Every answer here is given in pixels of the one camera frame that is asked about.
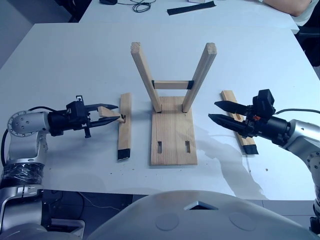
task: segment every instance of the rectangular slot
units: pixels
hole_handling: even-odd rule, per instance
[[[185,141],[185,151],[189,154],[191,153],[190,150],[190,142],[189,141]]]
[[[158,154],[162,154],[162,141],[158,141]]]

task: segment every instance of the white table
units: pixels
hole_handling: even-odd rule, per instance
[[[133,41],[141,42],[156,80],[190,80],[205,43],[216,44],[218,55],[192,105],[198,165],[149,166],[152,105],[130,54]],[[79,94],[85,104],[118,105],[120,94],[131,92],[131,158],[117,162],[117,123],[92,128],[88,139],[83,131],[48,136],[46,189],[208,190],[244,199],[312,200],[311,174],[299,158],[263,138],[255,138],[259,155],[245,157],[234,133],[208,117],[226,114],[213,105],[222,90],[233,90],[239,103],[249,105],[267,88],[277,110],[319,109],[319,80],[288,29],[36,24],[0,70],[0,126],[4,130],[12,114],[34,106],[65,109]],[[159,91],[161,96],[184,93]],[[320,123],[315,113],[279,117]]]
[[[105,5],[92,0],[80,23],[199,24],[217,27],[272,27],[299,31],[292,17],[255,0],[215,0],[215,7],[169,16],[167,9],[194,5],[187,0],[157,0],[136,13],[132,6]]]

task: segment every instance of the wooden plank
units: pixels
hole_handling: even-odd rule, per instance
[[[131,44],[131,55],[133,57],[136,67],[138,68],[146,91],[149,94],[154,110],[157,113],[161,112],[161,102],[157,91],[154,89],[154,86],[152,85],[153,79],[147,64],[146,57],[140,46],[140,42],[133,42]]]
[[[106,118],[106,117],[119,117],[116,121],[120,123],[124,123],[125,120],[121,116],[119,112],[112,111],[104,106],[99,106],[98,107],[98,113],[100,118]]]
[[[124,122],[119,123],[118,160],[130,158],[131,152],[131,93],[121,95],[120,113]]]
[[[188,89],[190,81],[154,81],[154,89]]]
[[[217,55],[216,45],[214,43],[207,43],[203,50],[202,56],[196,67],[192,80],[194,81],[192,89],[186,92],[182,103],[182,111],[187,113],[194,102],[196,95],[201,87],[201,84],[206,78],[206,75]]]
[[[162,112],[152,113],[151,165],[198,164],[192,111],[181,111],[183,99],[161,96]]]
[[[225,101],[230,101],[230,102],[234,102],[234,103],[238,103],[236,100],[236,97],[234,95],[234,93],[231,90],[224,90],[221,92],[221,96],[222,99]],[[240,114],[234,114],[231,112],[228,112],[229,116],[232,117],[234,120],[238,121],[238,122],[243,122],[244,116],[240,115]],[[253,140],[252,137],[247,137],[247,138],[243,138],[242,136],[240,136],[238,133],[236,133],[236,136],[241,144],[242,147],[245,146],[252,146],[252,145],[256,145],[255,141]],[[258,152],[256,153],[252,153],[252,152],[246,152],[247,154],[258,154]]]

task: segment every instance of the black tape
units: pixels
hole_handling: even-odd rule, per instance
[[[130,148],[118,150],[118,160],[130,158]]]
[[[192,87],[194,86],[195,81],[189,81],[188,86],[186,87],[186,89],[190,90],[192,89]]]
[[[249,154],[249,155],[259,154],[257,150],[257,145],[255,144],[243,145],[243,150],[246,154]]]
[[[27,184],[41,184],[44,164],[14,163],[3,168],[0,189]]]
[[[206,2],[206,3],[200,3],[197,5],[193,6],[184,6],[184,7],[178,7],[178,8],[172,8],[172,9],[167,9],[167,13],[169,15],[175,15],[175,14],[181,14],[181,13],[186,13],[198,9],[208,9],[216,6],[214,1]]]

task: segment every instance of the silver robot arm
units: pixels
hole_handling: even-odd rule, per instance
[[[320,216],[320,127],[308,122],[291,120],[290,138],[281,146],[299,157],[311,172],[316,199],[315,214]]]
[[[269,89],[260,90],[252,100],[252,105],[241,105],[230,101],[215,102],[218,107],[233,114],[246,116],[238,122],[222,114],[209,114],[217,124],[239,133],[242,137],[262,137],[299,157],[311,172],[315,185],[316,199],[314,212],[317,216],[318,234],[320,234],[320,127],[308,122],[274,117],[275,100]],[[278,113],[296,109],[285,109]],[[320,113],[317,110],[298,109]]]
[[[1,145],[3,158],[4,141],[9,133],[10,144],[6,161],[1,159],[5,165],[0,183],[0,236],[4,236],[3,233],[16,226],[35,224],[46,227],[49,224],[44,222],[46,218],[43,218],[42,214],[48,211],[48,205],[42,202],[42,177],[48,150],[47,134],[55,137],[63,135],[67,130],[84,129],[85,137],[89,138],[90,128],[109,124],[119,118],[104,117],[91,121],[91,111],[97,111],[100,106],[108,109],[115,109],[117,106],[84,105],[82,96],[76,98],[77,101],[66,105],[65,110],[20,111],[9,118],[2,140],[3,146]]]

